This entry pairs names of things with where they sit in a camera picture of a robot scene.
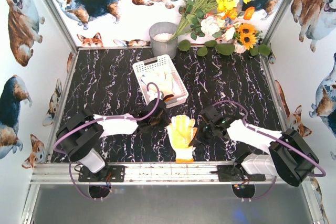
flower bouquet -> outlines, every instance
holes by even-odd
[[[214,40],[207,41],[205,46],[198,50],[199,56],[207,54],[207,47],[216,47],[223,55],[246,50],[250,50],[253,56],[259,51],[267,54],[270,49],[266,45],[255,47],[261,32],[251,24],[241,24],[238,21],[239,18],[244,20],[252,18],[255,11],[253,6],[242,11],[243,2],[247,4],[250,1],[253,0],[184,0],[185,5],[178,10],[182,17],[171,40],[189,33],[194,40],[198,37],[214,37]],[[217,40],[225,40],[231,44],[217,44]],[[186,51],[190,46],[191,43],[184,40],[180,42],[179,49]]]

white wall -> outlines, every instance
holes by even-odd
[[[183,0],[174,2],[173,9],[167,9],[162,2],[155,3],[153,6],[136,6],[131,0],[121,0],[121,19],[118,24],[114,24],[110,14],[100,17],[94,21],[89,22],[89,29],[83,30],[82,26],[77,25],[77,21],[67,17],[60,9],[59,5],[54,1],[61,17],[70,30],[73,39],[77,46],[82,46],[81,41],[77,38],[77,34],[92,38],[97,32],[101,34],[103,45],[106,47],[116,46],[113,43],[114,39],[133,40],[142,39],[149,40],[148,30],[157,22],[173,22],[178,24],[180,21],[180,14],[178,13],[179,6],[184,5]],[[258,30],[266,33],[272,19],[272,14],[266,21],[260,19],[264,17],[264,11],[256,12],[252,19],[248,21],[256,26]],[[180,36],[182,39],[190,39],[190,36]],[[198,38],[197,43],[203,43],[213,38]]]
[[[336,14],[332,15],[331,19],[335,22]],[[336,161],[330,155],[330,152],[336,153],[336,139],[320,117],[311,118],[309,115],[309,111],[313,111],[312,103],[316,103],[319,84],[334,66],[336,29],[317,42],[315,52],[311,51],[311,40],[306,36],[304,42],[299,41],[300,30],[301,26],[293,21],[288,8],[271,39],[272,50],[277,58],[276,63],[272,65],[272,71],[284,90],[290,111],[294,112],[298,105],[302,105],[302,122],[312,130],[312,134],[304,139],[327,171],[327,176],[318,178],[318,182],[329,221],[336,223],[336,191],[333,187],[336,179]]]
[[[0,95],[5,82],[14,74],[21,77],[33,101],[32,106],[21,104],[19,115],[18,138],[23,143],[23,149],[17,149],[15,154],[10,151],[0,159],[0,216],[1,223],[18,224],[28,192],[32,169],[23,169],[23,161],[30,155],[30,134],[35,135],[46,144],[51,126],[42,126],[42,121],[49,108],[49,100],[54,92],[57,78],[62,84],[66,78],[66,64],[70,47],[63,39],[51,14],[43,4],[43,0],[34,0],[40,16],[45,17],[45,23],[40,25],[39,34],[43,36],[41,44],[35,42],[34,54],[26,67],[16,62],[9,47],[8,11],[6,0],[0,0],[0,36],[1,36],[1,71]]]

sunflower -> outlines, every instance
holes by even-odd
[[[240,42],[243,43],[247,50],[250,50],[257,43],[257,39],[253,34],[240,34]]]
[[[254,34],[256,32],[256,28],[251,24],[244,23],[239,26],[238,32],[241,34]]]

gray surface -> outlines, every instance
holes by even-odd
[[[256,196],[269,185],[257,185]],[[87,186],[81,187],[87,192]],[[307,224],[302,188],[276,185],[263,199],[241,202],[230,185],[115,186],[104,202],[83,198],[71,185],[41,185],[35,224]]]

glove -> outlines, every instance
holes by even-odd
[[[173,93],[173,75],[171,73],[161,72],[146,72],[142,75],[141,81],[147,85],[149,82],[154,82],[160,91],[160,98],[163,99],[166,95],[174,95]],[[149,100],[152,101],[158,97],[154,85],[149,86]]]
[[[186,115],[173,116],[171,120],[172,123],[167,126],[167,131],[170,144],[176,153],[176,162],[194,162],[195,147],[189,146],[189,143],[197,132],[197,128],[194,127],[195,120]]]

